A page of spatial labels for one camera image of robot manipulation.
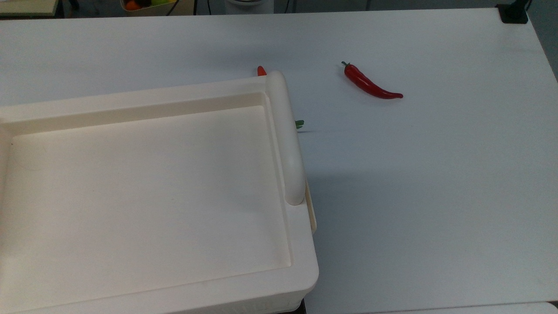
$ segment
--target white tray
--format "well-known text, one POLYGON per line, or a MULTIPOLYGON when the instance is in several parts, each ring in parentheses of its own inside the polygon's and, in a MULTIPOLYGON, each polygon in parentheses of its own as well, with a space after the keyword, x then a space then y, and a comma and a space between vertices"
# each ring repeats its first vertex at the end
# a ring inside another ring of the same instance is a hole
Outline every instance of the white tray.
POLYGON ((1 314, 274 313, 318 277, 279 72, 0 108, 0 180, 1 314))

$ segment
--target orange fruit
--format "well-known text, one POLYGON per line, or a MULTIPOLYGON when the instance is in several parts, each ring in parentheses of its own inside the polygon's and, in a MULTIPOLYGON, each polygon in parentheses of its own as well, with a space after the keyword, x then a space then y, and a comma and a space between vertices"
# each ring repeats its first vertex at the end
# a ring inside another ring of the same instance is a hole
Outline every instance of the orange fruit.
POLYGON ((134 0, 130 0, 128 3, 126 3, 125 8, 128 11, 134 11, 134 10, 141 9, 141 7, 134 0))

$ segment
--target pepper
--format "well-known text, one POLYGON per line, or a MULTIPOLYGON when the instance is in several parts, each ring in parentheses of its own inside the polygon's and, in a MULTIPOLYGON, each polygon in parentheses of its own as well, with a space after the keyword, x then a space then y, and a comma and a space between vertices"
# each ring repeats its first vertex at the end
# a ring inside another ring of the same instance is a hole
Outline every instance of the pepper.
POLYGON ((258 76, 261 77, 261 76, 264 76, 264 75, 267 75, 267 73, 266 73, 266 71, 263 69, 263 66, 261 66, 261 65, 258 66, 258 76))
POLYGON ((351 63, 341 63, 345 65, 345 76, 347 76, 356 86, 369 93, 370 95, 383 99, 403 98, 403 94, 388 92, 385 89, 382 89, 376 84, 372 83, 372 81, 368 79, 366 75, 364 75, 356 66, 352 65, 351 63))

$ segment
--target floor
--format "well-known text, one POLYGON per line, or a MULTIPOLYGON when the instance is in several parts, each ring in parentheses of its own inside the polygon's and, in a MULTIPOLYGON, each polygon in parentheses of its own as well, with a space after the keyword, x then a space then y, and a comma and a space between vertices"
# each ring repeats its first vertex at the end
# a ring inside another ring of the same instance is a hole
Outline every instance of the floor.
MULTIPOLYGON (((72 11, 68 0, 62 0, 67 17, 122 17, 124 10, 119 0, 78 0, 79 11, 72 11)), ((211 13, 225 13, 226 0, 199 0, 197 14, 208 15, 208 3, 211 13)), ((275 0, 275 12, 292 12, 295 0, 275 0)), ((488 8, 495 4, 511 3, 512 0, 372 0, 370 10, 403 9, 448 9, 448 8, 488 8)), ((364 11, 366 0, 296 0, 296 12, 337 12, 364 11)), ((533 23, 549 63, 558 78, 558 1, 533 0, 529 9, 533 23)))

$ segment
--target table surface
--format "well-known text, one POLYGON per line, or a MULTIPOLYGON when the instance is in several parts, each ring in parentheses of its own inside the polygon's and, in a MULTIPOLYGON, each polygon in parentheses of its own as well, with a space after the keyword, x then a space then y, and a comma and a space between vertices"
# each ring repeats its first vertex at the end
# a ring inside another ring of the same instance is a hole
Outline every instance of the table surface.
POLYGON ((0 16, 54 16, 59 0, 0 1, 0 16))
POLYGON ((487 8, 0 29, 0 106, 283 71, 318 220, 309 314, 558 299, 558 84, 530 23, 487 8), (341 61, 405 97, 365 94, 341 61))
POLYGON ((550 303, 524 303, 390 312, 389 314, 558 314, 558 309, 550 303))

